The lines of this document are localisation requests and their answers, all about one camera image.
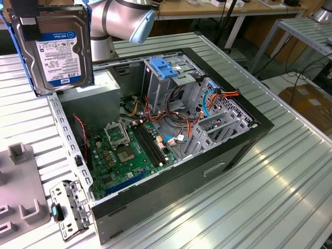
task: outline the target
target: ram slot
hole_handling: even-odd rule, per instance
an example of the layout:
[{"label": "ram slot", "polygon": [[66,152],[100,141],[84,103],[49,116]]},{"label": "ram slot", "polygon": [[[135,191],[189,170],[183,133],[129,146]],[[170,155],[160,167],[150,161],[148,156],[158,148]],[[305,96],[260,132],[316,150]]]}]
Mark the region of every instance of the ram slot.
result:
[{"label": "ram slot", "polygon": [[154,167],[159,166],[158,162],[158,158],[155,157],[153,151],[151,150],[151,148],[149,147],[149,144],[147,144],[146,142],[146,138],[143,137],[143,135],[141,134],[140,130],[138,129],[138,127],[133,127],[132,132],[134,133],[134,135],[136,136],[137,140],[139,141],[140,145],[142,146],[142,148],[144,149],[144,152],[147,154],[147,156],[149,157],[152,165]]},{"label": "ram slot", "polygon": [[160,149],[157,147],[155,142],[150,137],[150,134],[144,129],[143,126],[139,127],[139,130],[143,137],[146,138],[146,142],[150,145],[151,150],[154,152],[154,155],[158,158],[159,162],[166,163],[164,155],[161,153]]}]

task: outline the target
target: workbench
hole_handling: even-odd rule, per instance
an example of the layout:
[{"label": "workbench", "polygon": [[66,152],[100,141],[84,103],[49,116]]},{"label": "workbench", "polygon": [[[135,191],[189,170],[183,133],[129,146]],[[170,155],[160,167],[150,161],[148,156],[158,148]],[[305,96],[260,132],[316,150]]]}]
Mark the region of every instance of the workbench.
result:
[{"label": "workbench", "polygon": [[[332,141],[204,36],[116,42],[117,53],[191,47],[256,106],[274,128],[233,169],[121,233],[102,248],[319,248],[332,232]],[[32,145],[47,203],[73,180],[46,98],[30,89],[17,55],[0,57],[0,149]],[[5,248],[99,248],[94,226],[67,243],[53,220]]]},{"label": "workbench", "polygon": [[321,24],[308,17],[299,19],[281,19],[276,20],[268,36],[260,47],[250,67],[251,73],[253,73],[257,67],[259,60],[265,53],[278,29],[283,29],[286,31],[286,34],[280,40],[272,56],[282,48],[288,37],[292,35],[312,48],[310,53],[308,53],[306,58],[303,60],[305,63],[301,69],[305,68],[310,63],[310,59],[316,51],[329,59],[332,59],[332,45],[328,44],[326,41],[328,38],[332,37],[332,24]]},{"label": "workbench", "polygon": [[[225,44],[225,48],[231,48],[233,42],[242,26],[244,18],[247,16],[265,16],[265,15],[280,15],[280,14],[296,14],[295,18],[300,18],[307,10],[307,6],[290,7],[283,9],[271,9],[268,6],[260,3],[258,0],[252,0],[250,3],[245,3],[242,8],[235,8],[231,17],[236,17],[236,22]],[[228,8],[225,8],[224,17],[228,13]],[[203,3],[200,6],[194,6],[186,0],[179,2],[163,1],[160,4],[160,15],[158,20],[174,20],[174,19],[196,19],[196,18],[220,18],[223,14],[223,7],[216,7],[209,3]]]}]

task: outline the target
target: hard drive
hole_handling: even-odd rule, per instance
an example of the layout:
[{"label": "hard drive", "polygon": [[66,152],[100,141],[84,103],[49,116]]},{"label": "hard drive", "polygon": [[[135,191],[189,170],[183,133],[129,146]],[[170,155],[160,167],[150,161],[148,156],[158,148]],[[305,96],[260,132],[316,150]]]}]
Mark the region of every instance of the hard drive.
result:
[{"label": "hard drive", "polygon": [[86,9],[81,5],[39,6],[38,9],[41,39],[33,41],[25,41],[20,18],[8,10],[36,95],[92,85]]}]

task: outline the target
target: motherboard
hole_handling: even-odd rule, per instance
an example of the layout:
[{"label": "motherboard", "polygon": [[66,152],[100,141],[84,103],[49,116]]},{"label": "motherboard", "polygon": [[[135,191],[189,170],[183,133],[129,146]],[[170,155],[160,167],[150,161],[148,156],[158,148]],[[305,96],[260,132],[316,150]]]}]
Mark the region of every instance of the motherboard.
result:
[{"label": "motherboard", "polygon": [[[113,125],[112,127],[112,129],[106,127],[105,132],[95,134],[88,139],[93,166],[90,170],[93,179],[91,189],[96,200],[177,163],[167,146],[163,148],[158,146],[160,135],[150,121],[140,126]],[[142,137],[138,129],[146,132],[143,134],[145,136]],[[122,141],[127,136],[128,143],[115,147],[115,141]],[[153,141],[155,145],[148,144],[147,141]],[[157,148],[159,151],[149,151],[152,148]],[[162,155],[161,160],[164,163],[160,163],[158,158],[155,158],[156,155]]]}]

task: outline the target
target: hard drive label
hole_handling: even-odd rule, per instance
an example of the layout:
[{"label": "hard drive label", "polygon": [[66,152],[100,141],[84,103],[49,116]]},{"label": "hard drive label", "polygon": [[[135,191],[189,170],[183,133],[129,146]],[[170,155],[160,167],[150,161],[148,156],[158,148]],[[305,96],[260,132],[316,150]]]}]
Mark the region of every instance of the hard drive label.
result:
[{"label": "hard drive label", "polygon": [[54,85],[73,84],[80,79],[79,55],[74,52],[77,36],[74,31],[43,33],[36,41],[46,80]]}]

